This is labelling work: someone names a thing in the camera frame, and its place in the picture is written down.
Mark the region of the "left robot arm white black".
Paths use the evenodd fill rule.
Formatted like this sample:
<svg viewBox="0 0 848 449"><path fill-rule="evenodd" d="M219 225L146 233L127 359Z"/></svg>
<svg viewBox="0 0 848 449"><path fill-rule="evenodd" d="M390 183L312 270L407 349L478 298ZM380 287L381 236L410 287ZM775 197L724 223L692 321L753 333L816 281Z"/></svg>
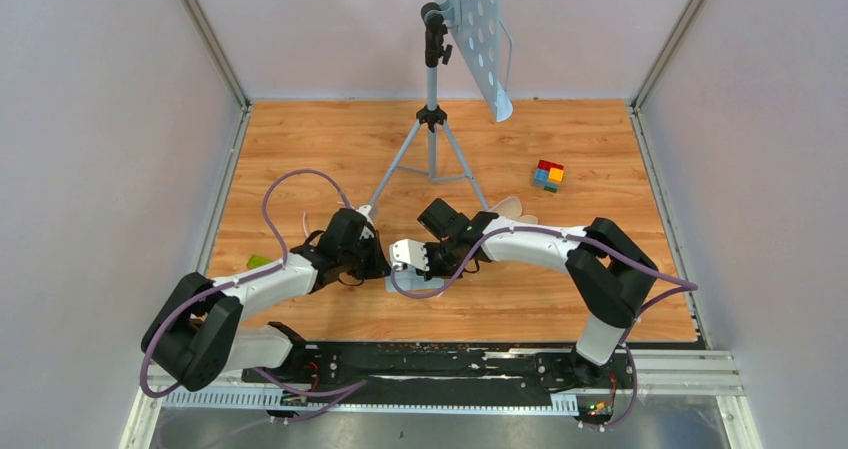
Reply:
<svg viewBox="0 0 848 449"><path fill-rule="evenodd" d="M188 391L208 386L220 374L270 370L283 382L305 372L306 341L290 327L245 320L288 299L315 293L349 276L382 279L390 266L368 205L341 208L327 228L275 260L241 274L210 279L183 276L141 341L142 368L156 363Z"/></svg>

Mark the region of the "white frame sunglasses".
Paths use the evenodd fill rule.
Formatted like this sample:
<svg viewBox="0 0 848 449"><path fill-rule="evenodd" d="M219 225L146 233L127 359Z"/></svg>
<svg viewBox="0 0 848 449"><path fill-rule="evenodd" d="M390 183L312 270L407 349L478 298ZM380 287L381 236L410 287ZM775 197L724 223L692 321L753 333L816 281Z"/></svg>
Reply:
<svg viewBox="0 0 848 449"><path fill-rule="evenodd" d="M377 236L377 230L376 230L376 227L374 226L374 221L371 218L372 206L368 205L368 204L360 205L360 206L354 207L353 210L355 212L357 212L358 214L364 216L365 220L366 220L365 228L362 230L360 238L361 239L375 238ZM303 234L305 236L308 236L309 234L311 234L313 232L313 230L318 229L318 227L311 222L311 218L309 216L308 211L304 211L302 213L301 226L302 226Z"/></svg>

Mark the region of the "light blue cleaning cloth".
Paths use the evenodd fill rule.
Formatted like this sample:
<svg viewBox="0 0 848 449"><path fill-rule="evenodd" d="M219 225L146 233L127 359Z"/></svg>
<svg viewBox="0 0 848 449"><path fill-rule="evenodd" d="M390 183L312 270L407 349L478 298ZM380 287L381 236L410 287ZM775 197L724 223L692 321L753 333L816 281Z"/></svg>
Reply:
<svg viewBox="0 0 848 449"><path fill-rule="evenodd" d="M427 279L419 275L415 268L395 265L389 276L385 278L386 290L399 293L413 299L426 299L441 295L446 281L441 278Z"/></svg>

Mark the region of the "pink glasses case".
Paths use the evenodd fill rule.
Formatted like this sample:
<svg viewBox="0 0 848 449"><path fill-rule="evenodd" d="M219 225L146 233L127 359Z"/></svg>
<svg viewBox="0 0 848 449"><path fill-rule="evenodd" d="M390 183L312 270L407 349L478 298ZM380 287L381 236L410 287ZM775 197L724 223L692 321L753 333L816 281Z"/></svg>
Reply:
<svg viewBox="0 0 848 449"><path fill-rule="evenodd" d="M537 224L538 218L534 215L525 214L523 205L520 199L516 196L509 196L496 204L492 205L489 208L490 212L493 212L499 216L508 218L510 220L526 223L526 224Z"/></svg>

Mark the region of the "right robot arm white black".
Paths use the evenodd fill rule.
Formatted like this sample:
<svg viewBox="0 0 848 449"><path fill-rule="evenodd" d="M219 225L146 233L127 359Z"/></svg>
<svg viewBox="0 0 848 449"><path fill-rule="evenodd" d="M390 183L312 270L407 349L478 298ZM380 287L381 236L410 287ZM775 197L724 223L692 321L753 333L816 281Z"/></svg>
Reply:
<svg viewBox="0 0 848 449"><path fill-rule="evenodd" d="M655 263L607 218L545 226L516 197L467 217L437 198L418 221L435 238L423 246L426 278L451 277L470 262L522 262L568 275L589 311L570 361L584 386L609 376L613 352L659 277Z"/></svg>

